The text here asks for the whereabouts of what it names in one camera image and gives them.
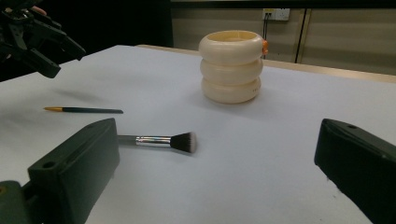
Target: makeup brush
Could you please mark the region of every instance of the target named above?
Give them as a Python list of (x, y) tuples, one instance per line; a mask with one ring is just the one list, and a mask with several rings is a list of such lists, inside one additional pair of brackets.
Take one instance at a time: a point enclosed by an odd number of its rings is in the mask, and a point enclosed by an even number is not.
[(195, 133), (182, 133), (175, 136), (119, 135), (119, 140), (132, 142), (136, 146), (172, 147), (189, 153), (193, 153), (196, 148)]

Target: wall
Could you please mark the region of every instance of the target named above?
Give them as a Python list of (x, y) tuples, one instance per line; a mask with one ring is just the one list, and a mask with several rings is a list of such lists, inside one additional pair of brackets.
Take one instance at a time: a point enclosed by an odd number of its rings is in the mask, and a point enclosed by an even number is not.
[[(304, 12), (292, 9), (289, 21), (269, 21), (266, 59), (396, 75), (396, 9)], [(216, 31), (263, 32), (260, 9), (172, 9), (172, 23), (180, 49), (197, 50), (201, 38)]]

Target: dark background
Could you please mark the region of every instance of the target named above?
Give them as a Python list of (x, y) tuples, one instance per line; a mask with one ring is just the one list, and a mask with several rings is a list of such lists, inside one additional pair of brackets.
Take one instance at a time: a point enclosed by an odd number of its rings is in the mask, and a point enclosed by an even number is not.
[[(59, 22), (87, 54), (115, 45), (173, 47), (169, 0), (44, 0), (37, 6)], [(74, 60), (49, 41), (39, 51), (56, 63)], [(0, 64), (0, 81), (33, 72), (11, 58)]]

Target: brush bristles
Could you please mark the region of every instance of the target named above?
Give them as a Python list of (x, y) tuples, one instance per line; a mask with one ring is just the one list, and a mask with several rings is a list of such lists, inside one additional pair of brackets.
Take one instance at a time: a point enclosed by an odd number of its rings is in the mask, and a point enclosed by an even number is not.
[(171, 137), (172, 148), (193, 153), (196, 149), (195, 133), (182, 133)]

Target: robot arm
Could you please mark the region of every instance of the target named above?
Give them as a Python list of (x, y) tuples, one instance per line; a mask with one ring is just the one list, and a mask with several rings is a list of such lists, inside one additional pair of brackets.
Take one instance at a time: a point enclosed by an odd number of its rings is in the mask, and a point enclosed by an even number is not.
[(46, 41), (52, 41), (77, 60), (85, 49), (61, 30), (61, 24), (29, 8), (41, 0), (0, 0), (0, 61), (9, 55), (45, 77), (55, 77), (61, 67), (40, 53)]

